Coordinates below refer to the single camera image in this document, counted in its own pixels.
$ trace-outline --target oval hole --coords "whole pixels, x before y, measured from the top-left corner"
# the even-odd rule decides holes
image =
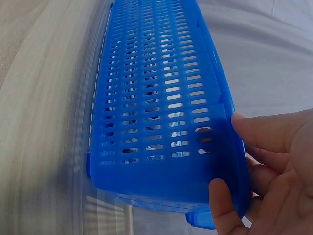
[[[165,89],[166,92],[175,92],[179,90],[180,90],[180,87],[170,87],[170,88]]]
[[[197,100],[191,101],[191,104],[192,104],[192,105],[195,105],[195,104],[204,104],[204,103],[206,103],[206,99],[197,99]]]
[[[172,99],[180,99],[182,96],[180,94],[176,94],[176,95],[171,95],[166,97],[167,100],[172,100]]]
[[[161,125],[152,125],[152,126],[145,127],[146,131],[153,131],[153,130],[159,130],[159,129],[161,129]]]
[[[169,109],[180,108],[182,107],[182,103],[169,104],[167,107]]]
[[[199,69],[186,70],[186,73],[199,72]]]
[[[114,132],[107,132],[106,136],[114,136]]]
[[[110,146],[110,145],[114,145],[113,141],[105,141],[101,143],[101,147],[106,147],[106,146]]]
[[[137,120],[123,121],[123,125],[131,125],[131,124],[135,124],[136,122],[137,122]]]
[[[133,95],[128,95],[124,97],[124,100],[128,100],[128,99],[135,99],[137,97],[137,95],[133,94]]]
[[[146,117],[145,118],[146,121],[157,121],[160,119],[161,119],[161,116],[152,116],[152,117]]]
[[[100,161],[99,166],[109,166],[109,165],[114,165],[114,161]]]
[[[114,111],[116,109],[116,107],[108,107],[106,108],[106,111]]]
[[[115,115],[107,115],[105,117],[105,120],[108,120],[108,119],[114,119],[115,118]]]
[[[126,117],[126,116],[132,116],[132,115],[136,115],[136,114],[137,114],[136,111],[129,111],[129,112],[124,112],[123,116]]]
[[[194,50],[187,50],[187,51],[183,51],[182,54],[186,55],[186,54],[190,54],[190,53],[194,53]]]
[[[146,141],[155,141],[162,138],[162,135],[147,136]]]
[[[176,126],[183,126],[185,124],[186,124],[185,121],[174,121],[174,122],[170,122],[169,126],[170,127],[176,127]]]
[[[106,103],[107,104],[111,104],[111,103],[114,103],[114,102],[116,102],[117,101],[117,99],[108,99],[107,101],[106,101]]]
[[[176,141],[171,143],[171,147],[181,147],[188,145],[188,141]]]
[[[184,112],[175,112],[175,113],[170,113],[168,114],[168,117],[170,118],[175,118],[175,117],[180,117],[180,116],[184,116]]]
[[[187,135],[187,131],[174,131],[170,134],[170,137],[178,137]]]
[[[204,132],[209,132],[209,131],[211,131],[210,126],[200,127],[200,128],[195,129],[195,132],[197,133],[204,133]]]
[[[191,81],[191,80],[200,79],[200,78],[201,78],[200,75],[196,75],[196,76],[187,77],[187,80]]]
[[[173,153],[173,154],[172,154],[172,157],[173,157],[173,158],[182,158],[182,157],[187,157],[187,156],[189,156],[189,155],[190,155],[190,152],[184,151],[184,152],[176,152],[176,153]]]
[[[201,122],[206,122],[206,121],[210,121],[209,117],[200,117],[200,118],[196,118],[194,119],[194,123],[201,123]]]
[[[157,102],[159,102],[159,99],[147,99],[147,100],[145,100],[146,104],[157,103]]]
[[[114,123],[106,124],[105,127],[114,127]]]
[[[166,73],[164,75],[164,77],[171,77],[171,76],[175,76],[175,75],[178,75],[178,72],[169,72],[169,73]]]
[[[130,138],[130,139],[123,140],[123,143],[137,143],[137,142],[138,142],[137,138]]]
[[[136,153],[138,152],[137,148],[125,148],[122,150],[123,153]]]
[[[199,82],[199,83],[193,83],[193,84],[189,84],[188,88],[196,88],[196,87],[202,87],[203,83]]]
[[[205,113],[205,112],[208,112],[208,108],[194,109],[192,111],[193,114],[200,114],[200,113]]]
[[[129,81],[129,82],[124,82],[124,85],[132,85],[135,84],[137,81]]]
[[[154,94],[158,94],[158,91],[151,91],[151,92],[147,92],[145,93],[145,95],[154,95]]]
[[[168,85],[168,84],[177,83],[177,82],[179,82],[178,79],[172,79],[172,80],[165,81],[165,84]]]
[[[157,83],[145,85],[145,88],[157,87]]]
[[[124,108],[131,108],[131,107],[136,107],[137,103],[130,103],[130,104],[124,104]]]
[[[193,65],[197,65],[197,64],[198,64],[197,62],[191,62],[191,63],[185,64],[185,66],[193,66]]]
[[[158,160],[162,160],[162,159],[163,159],[163,155],[147,156],[148,161],[158,161]]]
[[[204,138],[200,138],[197,140],[198,143],[207,143],[207,142],[211,142],[213,139],[212,137],[204,137]]]
[[[137,132],[138,132],[138,129],[128,129],[128,130],[124,130],[123,134],[133,134]]]
[[[153,145],[148,145],[146,147],[146,150],[148,151],[152,151],[152,150],[158,150],[158,149],[162,149],[162,144],[153,144]]]
[[[177,68],[177,66],[176,65],[173,65],[173,66],[166,66],[166,67],[164,67],[163,69],[164,70],[173,70],[173,69],[176,69]]]
[[[128,158],[128,159],[124,159],[123,163],[124,164],[134,164],[138,162],[138,158]]]
[[[196,91],[196,92],[189,93],[190,96],[196,96],[196,95],[202,95],[202,94],[204,94],[204,91]]]
[[[207,148],[207,149],[201,148],[201,149],[198,150],[199,154],[206,154],[206,153],[213,153],[213,152],[214,152],[213,148]]]
[[[159,111],[160,110],[160,107],[153,107],[151,109],[145,109],[145,112],[146,113],[150,113],[150,112],[156,112],[156,111]]]

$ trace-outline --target blue plastic basket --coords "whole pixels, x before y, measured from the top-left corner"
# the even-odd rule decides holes
[[[195,0],[116,0],[95,97],[95,186],[214,228],[208,184],[226,180],[242,217],[250,190],[233,104]]]

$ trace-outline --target perforated panel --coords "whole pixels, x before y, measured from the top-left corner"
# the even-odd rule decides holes
[[[116,1],[91,139],[98,188],[134,205],[186,212],[207,206],[210,179],[234,183],[243,148],[217,61],[195,1]]]

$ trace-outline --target finger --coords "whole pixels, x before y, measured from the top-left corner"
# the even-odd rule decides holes
[[[259,164],[250,156],[247,156],[250,171],[251,189],[256,194],[264,197],[272,181],[279,175],[265,165]]]
[[[246,152],[255,160],[279,173],[284,172],[287,163],[289,162],[288,153],[273,153],[250,145],[246,145],[245,147]]]
[[[212,180],[209,192],[212,217],[219,235],[247,234],[248,228],[244,226],[235,210],[225,181]]]
[[[251,223],[257,218],[261,203],[262,198],[260,196],[255,196],[251,199],[249,209],[246,212],[246,217]]]
[[[275,153],[288,153],[297,131],[313,117],[313,110],[273,116],[244,117],[235,113],[232,125],[248,145]]]

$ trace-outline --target gray fabric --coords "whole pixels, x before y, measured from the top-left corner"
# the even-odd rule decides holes
[[[199,0],[235,106],[247,115],[313,106],[311,0]],[[214,235],[184,215],[134,208],[135,235]]]

